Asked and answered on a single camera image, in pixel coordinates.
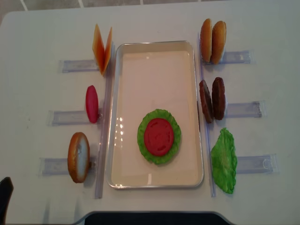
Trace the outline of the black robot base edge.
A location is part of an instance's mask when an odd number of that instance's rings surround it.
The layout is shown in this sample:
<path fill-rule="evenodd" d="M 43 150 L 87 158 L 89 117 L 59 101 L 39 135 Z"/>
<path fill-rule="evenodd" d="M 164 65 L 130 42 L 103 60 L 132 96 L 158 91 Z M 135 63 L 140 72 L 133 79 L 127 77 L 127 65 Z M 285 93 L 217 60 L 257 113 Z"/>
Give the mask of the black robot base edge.
<path fill-rule="evenodd" d="M 86 225 L 227 225 L 212 213 L 107 212 L 88 216 Z"/>

